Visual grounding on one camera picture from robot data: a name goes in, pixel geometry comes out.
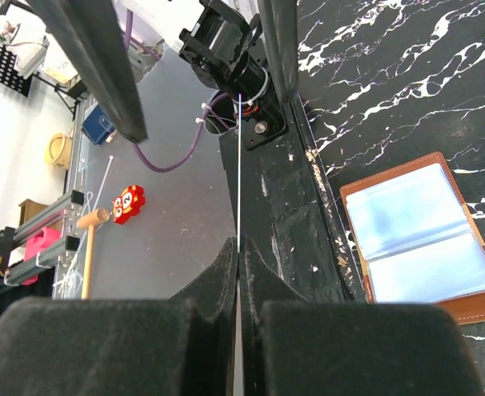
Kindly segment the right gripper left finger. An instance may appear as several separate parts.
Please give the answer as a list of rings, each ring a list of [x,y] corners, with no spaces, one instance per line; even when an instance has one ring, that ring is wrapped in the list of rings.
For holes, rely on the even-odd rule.
[[[230,395],[237,243],[169,299],[26,298],[0,317],[0,395]]]

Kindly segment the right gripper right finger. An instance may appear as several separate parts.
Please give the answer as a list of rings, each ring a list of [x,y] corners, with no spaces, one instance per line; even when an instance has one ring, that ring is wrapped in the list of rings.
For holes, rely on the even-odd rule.
[[[308,301],[241,241],[247,395],[480,395],[458,325],[427,304]]]

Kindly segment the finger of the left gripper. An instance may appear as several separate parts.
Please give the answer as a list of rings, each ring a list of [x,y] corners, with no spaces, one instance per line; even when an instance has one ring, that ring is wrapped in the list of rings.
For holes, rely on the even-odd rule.
[[[144,113],[113,3],[34,0],[29,5],[121,135],[136,144],[145,141]]]
[[[298,92],[298,15],[295,0],[257,2],[276,95],[282,103]]]

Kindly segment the black VIP credit card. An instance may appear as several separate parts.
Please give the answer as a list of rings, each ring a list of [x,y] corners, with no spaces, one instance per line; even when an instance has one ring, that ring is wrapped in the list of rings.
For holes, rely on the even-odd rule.
[[[241,188],[242,188],[242,94],[238,94],[238,144],[237,144],[237,253],[238,260],[241,258],[242,220],[241,220]],[[242,303],[240,289],[240,271],[238,271],[238,300],[236,319],[236,373],[240,381],[238,386],[239,395],[244,395],[243,380],[243,337],[242,337]]]

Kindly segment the brown leather card holder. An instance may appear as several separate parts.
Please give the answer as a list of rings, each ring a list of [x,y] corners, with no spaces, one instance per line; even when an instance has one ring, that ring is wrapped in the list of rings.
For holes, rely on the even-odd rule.
[[[485,241],[442,153],[340,189],[366,299],[436,304],[485,322]]]

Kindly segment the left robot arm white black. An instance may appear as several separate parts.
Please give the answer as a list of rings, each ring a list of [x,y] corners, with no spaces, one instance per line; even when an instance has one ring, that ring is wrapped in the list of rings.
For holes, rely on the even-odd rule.
[[[293,1],[260,1],[247,19],[226,2],[127,1],[207,87],[240,104],[252,150],[287,131],[284,108],[298,91],[297,8]],[[112,1],[33,1],[90,93],[118,131],[140,143],[148,132]]]

